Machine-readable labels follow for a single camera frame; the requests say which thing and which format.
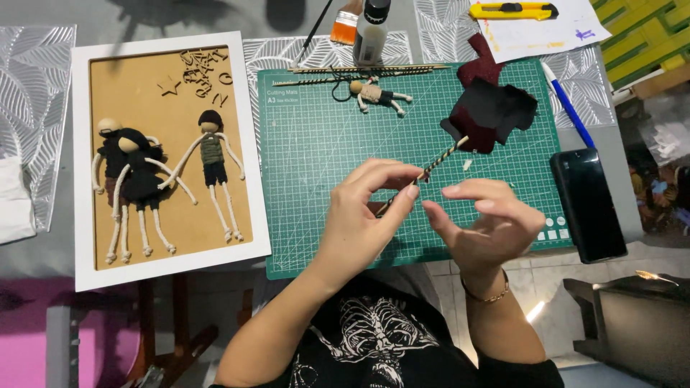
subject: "cutting mat grid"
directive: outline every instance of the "cutting mat grid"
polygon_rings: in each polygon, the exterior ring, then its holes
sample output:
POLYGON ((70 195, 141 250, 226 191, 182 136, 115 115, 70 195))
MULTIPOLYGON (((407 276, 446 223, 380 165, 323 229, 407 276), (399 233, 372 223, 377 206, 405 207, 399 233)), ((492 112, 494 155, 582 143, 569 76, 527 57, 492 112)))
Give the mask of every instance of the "cutting mat grid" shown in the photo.
MULTIPOLYGON (((325 225, 330 190, 366 158, 398 159, 425 167, 452 146, 453 139, 439 122, 448 117, 463 92, 455 76, 458 65, 425 75, 381 79, 382 89, 414 97, 411 103, 400 102, 407 111, 403 118, 395 109, 375 104, 363 114, 355 98, 336 102, 331 97, 333 84, 271 86, 273 82, 322 77, 319 75, 259 72, 263 183, 273 248, 266 261, 269 278, 294 277, 311 261, 325 225)), ((490 155, 453 154, 433 171, 430 184, 421 184, 420 199, 439 202, 459 225, 469 226, 477 217, 473 201, 446 200, 441 188, 468 178, 503 180, 511 184, 518 198, 551 220, 533 249, 571 246, 549 167, 549 158, 560 147, 539 62, 509 64, 501 73, 500 84, 525 89, 540 102, 532 127, 515 129, 506 146, 496 144, 490 155), (473 163, 463 171, 467 159, 473 163)), ((346 93, 343 83, 336 95, 346 93)), ((392 194, 380 191, 373 199, 385 200, 392 194)), ((447 259, 443 247, 418 200, 373 266, 447 259)))

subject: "cork board backing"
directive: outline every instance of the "cork board backing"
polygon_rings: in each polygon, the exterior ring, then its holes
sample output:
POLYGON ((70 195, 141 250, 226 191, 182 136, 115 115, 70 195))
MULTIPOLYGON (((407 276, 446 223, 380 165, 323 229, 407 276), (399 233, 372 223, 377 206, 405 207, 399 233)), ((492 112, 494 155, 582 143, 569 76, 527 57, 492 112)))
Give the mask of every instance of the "cork board backing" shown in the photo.
MULTIPOLYGON (((228 54, 227 46, 218 47, 223 55, 228 54)), ((186 67, 179 56, 180 51, 119 57, 116 59, 93 60, 89 65, 90 102, 91 102, 91 145, 92 157, 102 146, 103 138, 99 136, 97 123, 104 117, 114 118, 124 127, 135 128, 146 136, 156 137, 162 144, 168 168, 174 169, 189 146, 201 136, 197 120, 201 112, 214 109, 220 113, 224 122, 224 133, 228 136, 230 147, 237 157, 244 161, 240 145, 237 109, 233 85, 223 85, 218 76, 230 69, 230 57, 213 64, 209 72, 212 91, 199 98, 195 92, 197 84, 182 82, 177 87, 177 94, 168 93, 161 96, 158 83, 170 76, 173 80, 183 81, 186 67), (213 102, 216 93, 227 99, 219 106, 220 99, 213 102)), ((204 184, 204 174, 199 147, 194 150, 180 173, 180 178, 189 187, 199 203, 195 206, 184 191, 176 185, 166 195, 160 205, 161 229, 168 241, 177 247, 176 256, 196 253, 226 246, 245 244, 253 240, 248 194, 245 181, 239 180, 239 167, 227 155, 224 148, 225 168, 228 174, 228 191, 232 197, 233 210, 243 242, 233 238, 228 244, 224 240, 224 230, 211 201, 208 188, 204 184)), ((105 182, 105 166, 99 168, 99 183, 105 182)), ((158 176, 167 179, 167 174, 158 176)), ((216 198, 227 225, 232 228, 225 194, 220 185, 216 185, 216 198)), ((106 193, 94 195, 94 255, 96 270, 132 266, 142 262, 169 258, 154 225, 153 214, 145 210, 146 232, 153 253, 148 258, 143 254, 139 218, 135 205, 129 206, 128 217, 128 250, 132 253, 129 264, 121 261, 120 240, 118 240, 117 259, 106 264, 106 254, 115 226, 111 218, 112 208, 108 206, 106 193)))

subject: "yellow box cutter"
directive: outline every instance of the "yellow box cutter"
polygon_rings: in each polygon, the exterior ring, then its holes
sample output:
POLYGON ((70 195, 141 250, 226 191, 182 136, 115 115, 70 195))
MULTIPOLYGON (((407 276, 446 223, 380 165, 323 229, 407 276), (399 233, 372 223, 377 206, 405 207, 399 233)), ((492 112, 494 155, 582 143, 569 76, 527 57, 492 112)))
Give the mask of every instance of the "yellow box cutter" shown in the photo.
POLYGON ((556 6, 551 3, 485 3, 470 7, 475 19, 537 19, 558 17, 556 6))

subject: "black bottle cap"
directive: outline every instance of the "black bottle cap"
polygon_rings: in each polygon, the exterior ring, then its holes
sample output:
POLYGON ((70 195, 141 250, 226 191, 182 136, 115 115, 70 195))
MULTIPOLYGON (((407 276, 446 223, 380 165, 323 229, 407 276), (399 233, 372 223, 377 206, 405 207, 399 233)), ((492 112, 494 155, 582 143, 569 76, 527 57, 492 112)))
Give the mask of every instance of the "black bottle cap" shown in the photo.
POLYGON ((388 17, 391 0, 366 0, 364 18, 371 24, 382 24, 388 17))

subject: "unfinished macrame doll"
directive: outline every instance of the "unfinished macrame doll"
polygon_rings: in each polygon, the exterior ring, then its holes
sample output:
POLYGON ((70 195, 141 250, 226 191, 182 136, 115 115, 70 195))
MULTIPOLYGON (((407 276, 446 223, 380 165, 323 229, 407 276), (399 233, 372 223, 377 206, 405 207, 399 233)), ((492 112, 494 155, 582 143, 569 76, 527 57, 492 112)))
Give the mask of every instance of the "unfinished macrame doll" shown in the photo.
MULTIPOLYGON (((146 136, 141 132, 132 128, 122 128, 119 131, 119 139, 117 140, 118 148, 126 155, 127 164, 122 168, 117 182, 115 184, 114 202, 119 200, 120 195, 127 201, 132 202, 137 207, 139 213, 139 226, 141 228, 141 239, 144 244, 144 255, 149 256, 153 250, 148 245, 148 236, 146 235, 146 225, 144 224, 144 209, 148 205, 153 211, 153 220, 156 225, 156 232, 161 238, 163 245, 170 253, 175 253, 175 245, 168 242, 161 230, 161 222, 158 215, 158 208, 160 204, 160 197, 163 191, 159 190, 158 185, 163 180, 156 176, 158 168, 172 174, 173 172, 160 159, 163 157, 163 148, 160 144, 151 146, 148 143, 146 136), (125 178, 128 173, 131 174, 127 181, 125 178)), ((177 180, 193 204, 197 204, 196 198, 192 195, 189 188, 182 182, 177 180)), ((112 208, 112 217, 117 221, 119 219, 118 208, 112 208)), ((127 225, 126 213, 123 212, 122 223, 127 225)), ((122 261, 129 262, 131 253, 123 252, 122 261)))
POLYGON ((364 84, 361 81, 350 82, 350 91, 357 95, 359 109, 361 109, 363 113, 367 113, 369 111, 369 106, 362 101, 365 99, 373 102, 374 104, 392 105, 397 110, 398 115, 404 116, 406 112, 400 108, 400 105, 398 105, 397 102, 393 101, 393 98, 404 98, 405 101, 412 102, 412 96, 381 90, 380 87, 373 84, 373 82, 378 80, 379 77, 374 76, 369 78, 369 80, 364 84))
POLYGON ((220 218, 221 225, 225 232, 225 242, 230 242, 234 236, 238 241, 244 240, 244 237, 239 232, 237 227, 237 220, 235 220, 235 212, 233 211, 233 203, 230 198, 230 193, 228 192, 228 175, 225 170, 225 158, 223 157, 223 147, 221 145, 221 139, 225 142, 225 148, 228 151, 228 155, 237 163, 239 167, 239 178, 244 180, 244 165, 237 158, 233 150, 230 148, 230 142, 228 137, 220 132, 223 130, 223 119, 220 114, 215 110, 206 110, 199 117, 198 122, 199 128, 201 129, 203 135, 196 139, 192 145, 189 147, 187 152, 179 161, 177 167, 172 172, 170 177, 164 183, 158 185, 159 188, 164 188, 168 183, 170 183, 179 174, 182 166, 187 162, 189 156, 194 151, 197 145, 201 144, 201 162, 204 165, 204 180, 206 181, 206 186, 210 191, 211 200, 218 212, 218 217, 220 218), (228 228, 223 213, 220 211, 220 206, 215 196, 215 185, 216 182, 223 186, 223 191, 225 192, 225 199, 228 203, 228 210, 230 211, 230 221, 233 224, 234 232, 228 228))
MULTIPOLYGON (((103 146, 98 148, 96 155, 93 157, 93 162, 91 163, 91 182, 93 185, 93 190, 98 194, 103 194, 104 191, 108 192, 108 205, 113 207, 113 197, 115 194, 115 185, 117 183, 117 178, 120 176, 120 172, 127 165, 127 154, 124 153, 120 147, 117 145, 120 136, 120 130, 122 125, 114 119, 102 119, 97 126, 99 130, 99 135, 103 137, 103 146), (106 161, 106 181, 105 188, 100 186, 98 183, 98 168, 102 159, 106 161)), ((147 136, 146 139, 154 144, 158 144, 158 139, 153 136, 147 136)), ((125 220, 122 224, 122 241, 120 243, 120 248, 122 252, 123 261, 127 262, 129 257, 132 255, 127 250, 127 219, 128 219, 128 205, 129 202, 119 194, 117 208, 121 209, 121 218, 125 220)), ((143 214, 139 215, 140 225, 144 225, 143 214)), ((115 220, 115 229, 112 232, 112 239, 110 240, 110 248, 108 249, 108 255, 106 256, 106 262, 112 264, 115 260, 115 245, 117 243, 117 238, 120 234, 120 224, 121 219, 118 217, 115 220)))

